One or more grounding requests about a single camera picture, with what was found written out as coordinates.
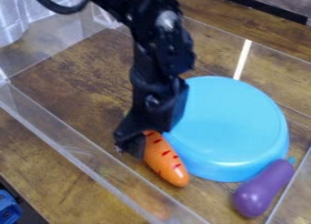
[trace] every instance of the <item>toy carrot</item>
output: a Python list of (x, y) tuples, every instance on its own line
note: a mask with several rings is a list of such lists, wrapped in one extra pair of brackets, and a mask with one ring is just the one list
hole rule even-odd
[(145, 149), (143, 160), (157, 175), (176, 187), (188, 184), (189, 176), (173, 148), (155, 131), (144, 131)]

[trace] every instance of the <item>clear plastic bin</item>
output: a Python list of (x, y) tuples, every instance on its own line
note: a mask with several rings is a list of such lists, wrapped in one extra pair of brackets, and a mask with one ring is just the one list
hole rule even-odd
[[(224, 223), (221, 217), (229, 217), (231, 223), (264, 223), (272, 208), (257, 219), (243, 219), (233, 211), (231, 195), (236, 189), (236, 183), (217, 183), (191, 177), (187, 188), (175, 188), (135, 158), (129, 155), (120, 157), (113, 152), (112, 128), (104, 128), (104, 126), (111, 123), (116, 125), (123, 112), (128, 109), (131, 38), (125, 27), (120, 26), (112, 30), (96, 22), (99, 16), (93, 15), (95, 13), (99, 12), (89, 6), (83, 13), (76, 15), (55, 15), (43, 19), (29, 25), (28, 32), (17, 43), (0, 48), (0, 107), (151, 223)], [(307, 143), (300, 144), (296, 138), (309, 134), (309, 128), (304, 127), (303, 122), (300, 123), (300, 116), (291, 109), (300, 108), (301, 113), (308, 112), (309, 101), (308, 99), (299, 100), (292, 96), (292, 87), (285, 87), (285, 85), (287, 79), (297, 79), (293, 89), (305, 92), (304, 86), (308, 82), (311, 64), (193, 19), (184, 18), (184, 25), (193, 36), (197, 54), (196, 69), (185, 76), (235, 77), (259, 87), (276, 100), (293, 128), (291, 129), (289, 154), (296, 157), (296, 165), (299, 165), (308, 146)], [(75, 44), (84, 39), (92, 42), (104, 38), (101, 35), (104, 32), (115, 35), (119, 40), (124, 39), (121, 47), (128, 48), (124, 56), (117, 54), (117, 47), (115, 51), (96, 51), (99, 53), (96, 56), (101, 56), (103, 60), (107, 59), (107, 63), (108, 57), (120, 61), (121, 67), (109, 70), (109, 73), (115, 75), (115, 80), (101, 79), (100, 74), (99, 80), (95, 81), (89, 79), (89, 77), (93, 78), (93, 74), (79, 75), (79, 71), (75, 70), (75, 72), (80, 79), (79, 84), (88, 84), (95, 89), (99, 89), (99, 86), (104, 87), (108, 83), (115, 83), (115, 90), (109, 91), (119, 93), (119, 100), (112, 101), (115, 109), (105, 106), (107, 102), (111, 102), (104, 100), (109, 98), (105, 90), (89, 97), (83, 87), (79, 87), (77, 91), (76, 87), (67, 86), (65, 81), (73, 81), (71, 71), (61, 72), (49, 66), (36, 66), (37, 63), (47, 63), (52, 56), (63, 56), (61, 54), (72, 50)], [(104, 48), (108, 42), (101, 42), (101, 44)], [(87, 63), (88, 53), (79, 56), (85, 56), (84, 63)], [(108, 69), (108, 66), (95, 68), (95, 72), (100, 73)], [(297, 77), (287, 77), (287, 72), (292, 69), (296, 70)], [(45, 94), (36, 90), (35, 82), (40, 79), (32, 80), (32, 74), (40, 72), (49, 75), (45, 79)], [(63, 76), (64, 83), (57, 83), (55, 76)], [(23, 85), (21, 80), (29, 82), (28, 86)], [(57, 89), (69, 89), (71, 95), (61, 97)], [(63, 100), (63, 103), (53, 104), (49, 101), (49, 95), (55, 100)], [(81, 122), (79, 125), (75, 122), (76, 116), (68, 117), (61, 112), (72, 101), (84, 102), (81, 106), (71, 106), (77, 114), (88, 117), (88, 122)], [(295, 107), (295, 101), (304, 102), (304, 105)], [(89, 110), (103, 112), (103, 118), (97, 119), (97, 116), (92, 116), (88, 113)], [(109, 114), (115, 112), (119, 118), (112, 120)], [(91, 134), (89, 129), (96, 128), (104, 139)], [(275, 215), (281, 208), (283, 206), (279, 205)]]

